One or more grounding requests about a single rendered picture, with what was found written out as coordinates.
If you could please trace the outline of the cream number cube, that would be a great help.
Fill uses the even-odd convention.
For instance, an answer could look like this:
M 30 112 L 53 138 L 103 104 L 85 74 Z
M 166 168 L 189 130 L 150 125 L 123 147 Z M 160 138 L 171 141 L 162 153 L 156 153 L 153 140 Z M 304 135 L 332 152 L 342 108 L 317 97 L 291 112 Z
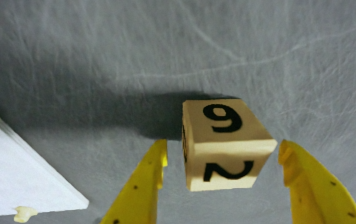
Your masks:
M 276 144 L 242 99 L 183 102 L 182 147 L 190 191 L 251 187 Z

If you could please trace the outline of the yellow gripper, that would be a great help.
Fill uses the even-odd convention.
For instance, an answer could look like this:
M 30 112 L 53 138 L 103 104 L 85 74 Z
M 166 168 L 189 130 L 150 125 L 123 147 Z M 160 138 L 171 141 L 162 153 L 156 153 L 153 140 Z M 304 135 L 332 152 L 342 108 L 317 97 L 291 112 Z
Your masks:
M 167 140 L 157 140 L 99 224 L 157 224 L 167 158 Z M 278 164 L 290 191 L 292 224 L 356 224 L 356 203 L 348 190 L 303 147 L 282 140 Z

